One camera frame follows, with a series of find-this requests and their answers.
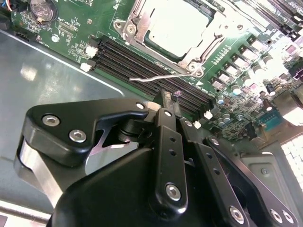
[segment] capacitor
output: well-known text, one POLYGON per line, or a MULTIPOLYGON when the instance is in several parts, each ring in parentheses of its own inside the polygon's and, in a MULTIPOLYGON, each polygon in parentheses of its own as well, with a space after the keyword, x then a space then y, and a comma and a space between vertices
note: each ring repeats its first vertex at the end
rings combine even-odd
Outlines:
POLYGON ((223 105, 224 104, 224 96, 218 96, 217 97, 217 103, 219 104, 219 105, 223 105))
POLYGON ((272 84, 267 84, 265 87, 270 96, 274 96, 276 94, 276 91, 272 84))
POLYGON ((259 79, 265 78, 265 70, 260 65, 255 65, 252 70, 259 79))
POLYGON ((243 76, 241 79, 242 79, 242 81, 243 81, 243 83, 244 83, 244 85, 245 85, 246 87, 249 87, 250 85, 253 84, 253 81, 252 81, 252 79, 250 78, 249 75, 245 75, 245 76, 243 76))
POLYGON ((241 89, 238 85, 232 85, 231 90, 234 93, 234 95, 236 95, 236 96, 241 94, 241 89))
POLYGON ((271 111, 273 109, 268 99, 263 100, 263 106, 266 109, 266 111, 271 111))
POLYGON ((244 117, 243 117, 243 115, 238 115, 238 116, 236 116, 236 119, 241 122, 241 121, 243 121, 244 117))
POLYGON ((224 123, 227 123, 231 120, 231 116, 228 113, 224 114, 222 117, 223 117, 223 122, 224 123))
POLYGON ((264 56, 262 60, 268 68, 274 68, 276 66, 275 60, 270 55, 264 56))
POLYGON ((218 119, 218 126, 223 127, 225 125, 223 118, 218 119))

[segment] black capacitor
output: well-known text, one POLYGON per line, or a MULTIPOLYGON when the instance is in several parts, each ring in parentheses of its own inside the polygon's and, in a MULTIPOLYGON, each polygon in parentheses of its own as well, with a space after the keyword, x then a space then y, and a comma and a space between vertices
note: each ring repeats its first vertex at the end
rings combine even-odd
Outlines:
POLYGON ((268 99, 263 100, 263 106, 266 109, 266 111, 271 111, 273 109, 268 99))
POLYGON ((267 92, 269 93, 269 96, 274 96, 276 94, 276 91, 272 84, 267 84, 265 87, 266 87, 267 92))

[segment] electronic component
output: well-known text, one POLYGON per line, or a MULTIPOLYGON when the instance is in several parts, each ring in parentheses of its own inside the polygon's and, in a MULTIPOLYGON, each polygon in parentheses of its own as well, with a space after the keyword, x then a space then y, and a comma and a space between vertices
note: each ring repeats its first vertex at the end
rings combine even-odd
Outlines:
POLYGON ((271 55, 264 56, 262 60, 269 69, 276 66, 276 62, 271 55))
POLYGON ((229 65, 225 71, 232 76, 236 75, 238 73, 238 70, 235 67, 233 67, 232 65, 229 65))
POLYGON ((254 103, 251 102, 251 101, 248 101, 248 102, 245 104, 245 107, 247 107, 247 108, 251 108, 251 107, 253 107, 253 106, 254 106, 254 103))
POLYGON ((244 61, 244 60, 243 60, 241 57, 239 57, 239 56, 235 56, 235 57, 234 57, 233 63, 234 63, 235 65, 237 65, 239 68, 245 68, 245 67, 247 67, 247 66, 249 65, 246 61, 244 61))
POLYGON ((47 24, 57 19, 58 10, 52 0, 30 0, 30 10, 40 24, 47 24))
POLYGON ((266 111, 271 111, 273 109, 273 107, 268 99, 263 99, 262 103, 263 103, 264 109, 266 111))
POLYGON ((294 79, 303 79, 303 59, 301 58, 292 68, 289 69, 290 75, 294 79))
POLYGON ((265 125, 265 131, 269 131, 280 125, 283 122, 283 117, 279 111, 275 109, 260 117, 259 122, 262 125, 265 125))
POLYGON ((255 48, 257 51, 261 52, 265 50, 267 47, 258 39, 255 39, 250 43, 250 45, 255 48))
POLYGON ((236 119, 241 122, 244 120, 244 117, 243 117, 243 115, 237 115, 236 119))
POLYGON ((169 71, 153 64, 106 36, 101 37, 98 53, 96 57, 92 58, 90 61, 95 62, 95 66, 93 66, 92 70, 103 70, 129 85, 139 88, 141 91, 149 94, 149 96, 154 97, 161 88, 173 92, 180 91, 182 95, 178 100, 182 112, 191 116, 198 115, 198 120, 203 117, 206 110, 213 108, 213 97, 207 95, 198 88, 189 85, 180 78, 154 80, 148 83, 129 81, 130 77, 144 79, 160 75, 169 75, 169 71))
POLYGON ((274 96, 276 94, 276 91, 272 84, 267 84, 265 87, 270 96, 274 96))
POLYGON ((90 46, 88 45, 84 52, 90 57, 94 57, 97 53, 98 53, 98 48, 97 47, 94 47, 94 46, 90 46))
POLYGON ((280 91, 280 90, 282 90, 282 85, 281 85, 281 84, 278 84, 277 86, 275 86, 275 91, 276 91, 276 93, 277 93, 278 91, 280 91))
POLYGON ((257 133, 256 133, 255 127, 252 122, 249 122, 247 125, 245 125, 244 128, 245 128, 245 131, 246 131, 246 134, 247 134, 247 137, 249 138, 249 140, 252 140, 253 138, 257 137, 257 133))
POLYGON ((250 85, 250 89, 252 92, 254 93, 260 93, 260 88, 257 84, 253 83, 252 85, 250 85))
POLYGON ((297 48, 293 45, 290 45, 289 47, 286 48, 286 52, 289 54, 292 54, 293 52, 295 52, 297 50, 297 48))
POLYGON ((258 56, 250 49, 245 49, 241 54, 242 54, 242 56, 244 56, 245 58, 247 58, 251 61, 258 58, 258 56))
POLYGON ((214 78, 211 84, 218 90, 221 90, 224 87, 224 84, 217 78, 214 78))
POLYGON ((236 96, 241 94, 241 89, 240 89, 239 85, 232 85, 231 90, 232 90, 233 94, 236 96))
POLYGON ((241 79, 246 87, 249 87, 253 84, 253 81, 249 75, 244 75, 241 79))
POLYGON ((219 105, 224 104, 224 96, 217 96, 217 104, 219 105))
POLYGON ((285 120, 296 126, 303 125, 303 107, 297 95, 284 91, 274 99, 274 103, 285 120))
POLYGON ((265 70, 262 69, 260 65, 253 66, 252 71, 255 73, 258 80, 265 79, 265 70))
POLYGON ((228 81, 231 80, 231 77, 228 76, 226 73, 224 72, 220 72, 219 75, 218 75, 218 79, 222 80, 223 82, 227 83, 228 81))
POLYGON ((279 76, 280 79, 287 79, 288 78, 288 75, 286 75, 285 73, 282 73, 280 76, 279 76))
POLYGON ((223 118, 218 119, 218 126, 223 127, 225 125, 223 118))
POLYGON ((231 116, 229 115, 229 113, 223 114, 222 118, 223 118, 223 122, 225 124, 228 123, 231 120, 231 116))
POLYGON ((212 114, 210 111, 206 111, 206 112, 204 113, 204 117, 205 117, 206 119, 210 120, 210 119, 212 119, 213 114, 212 114))

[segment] green circuit board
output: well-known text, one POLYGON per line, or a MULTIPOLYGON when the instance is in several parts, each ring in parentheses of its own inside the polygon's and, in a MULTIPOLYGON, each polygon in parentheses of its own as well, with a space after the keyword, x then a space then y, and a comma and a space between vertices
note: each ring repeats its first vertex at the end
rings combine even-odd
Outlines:
MULTIPOLYGON (((106 35, 129 50, 173 72, 173 70, 167 68, 155 58, 132 46, 126 45, 120 34, 113 28, 113 21, 116 19, 127 19, 134 0, 56 0, 54 3, 58 9, 58 18, 52 23, 40 25, 35 21, 30 11, 24 11, 22 13, 15 12, 11 14, 12 24, 16 28, 25 28, 36 34, 37 42, 79 64, 89 60, 84 50, 90 39, 92 37, 98 39, 106 35)), ((204 124, 203 127, 211 129, 217 126, 217 119, 220 118, 222 114, 229 113, 231 120, 222 127, 223 136, 229 140, 237 139, 239 132, 248 122, 257 122, 266 111, 262 108, 259 95, 254 94, 243 85, 241 75, 245 73, 246 69, 238 71, 237 74, 233 76, 233 79, 226 84, 226 87, 220 91, 211 84, 211 81, 224 65, 231 62, 231 57, 239 53, 241 46, 249 45, 248 40, 252 36, 257 37, 265 44, 270 40, 271 45, 268 45, 266 49, 259 52, 258 58, 250 61, 250 65, 247 68, 259 61, 262 55, 270 51, 275 51, 274 53, 279 52, 281 59, 284 61, 284 65, 287 67, 291 66, 299 57, 296 52, 292 53, 291 56, 285 52, 285 48, 289 46, 291 42, 289 39, 285 39, 276 29, 272 28, 270 32, 266 33, 253 29, 243 31, 233 37, 227 37, 220 47, 217 48, 203 64, 205 73, 202 78, 182 77, 182 80, 206 94, 212 97, 224 95, 228 100, 224 105, 215 106, 213 110, 214 118, 204 124), (241 87, 242 93, 239 96, 232 93, 230 89, 231 84, 237 84, 241 87), (243 120, 238 121, 236 119, 238 115, 242 115, 243 120)), ((153 97, 125 82, 117 80, 108 73, 98 69, 96 72, 149 100, 153 99, 153 97)), ((301 84, 300 81, 293 80, 289 75, 283 80, 275 78, 271 83, 274 86, 281 85, 282 89, 277 92, 277 95, 284 90, 293 89, 301 84)))

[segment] black chip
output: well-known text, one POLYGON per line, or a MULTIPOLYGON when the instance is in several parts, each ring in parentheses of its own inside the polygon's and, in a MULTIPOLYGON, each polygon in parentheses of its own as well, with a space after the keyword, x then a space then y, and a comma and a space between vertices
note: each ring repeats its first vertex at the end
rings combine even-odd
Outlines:
POLYGON ((259 112, 257 112, 257 111, 253 111, 253 112, 251 112, 250 114, 251 114, 252 116, 254 116, 254 117, 255 117, 255 116, 257 116, 257 115, 259 114, 259 112))
POLYGON ((285 73, 282 73, 281 76, 279 76, 279 77, 280 77, 280 79, 286 79, 286 78, 288 78, 288 76, 285 73))
POLYGON ((252 102, 248 102, 245 104, 245 107, 250 108, 252 107, 254 104, 252 102))

